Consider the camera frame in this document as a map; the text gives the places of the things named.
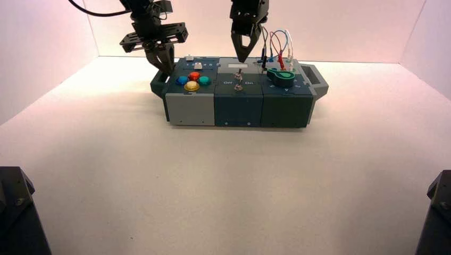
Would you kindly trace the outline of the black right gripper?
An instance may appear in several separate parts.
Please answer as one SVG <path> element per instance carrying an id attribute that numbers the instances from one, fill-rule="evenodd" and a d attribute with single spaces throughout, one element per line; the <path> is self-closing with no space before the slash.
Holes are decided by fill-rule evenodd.
<path id="1" fill-rule="evenodd" d="M 230 10 L 232 20 L 231 39 L 239 62 L 244 63 L 258 44 L 262 32 L 257 26 L 266 22 L 269 13 L 269 1 L 233 0 Z"/>

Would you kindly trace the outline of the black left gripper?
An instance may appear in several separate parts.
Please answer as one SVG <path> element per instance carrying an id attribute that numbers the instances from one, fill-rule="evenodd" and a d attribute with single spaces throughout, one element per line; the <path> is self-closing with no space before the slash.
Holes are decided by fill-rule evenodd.
<path id="1" fill-rule="evenodd" d="M 188 30 L 184 22 L 163 24 L 173 12 L 170 1 L 121 1 L 130 12 L 134 32 L 127 34 L 120 45 L 127 53 L 144 48 L 149 63 L 171 75 L 174 70 L 174 45 L 184 43 Z"/>

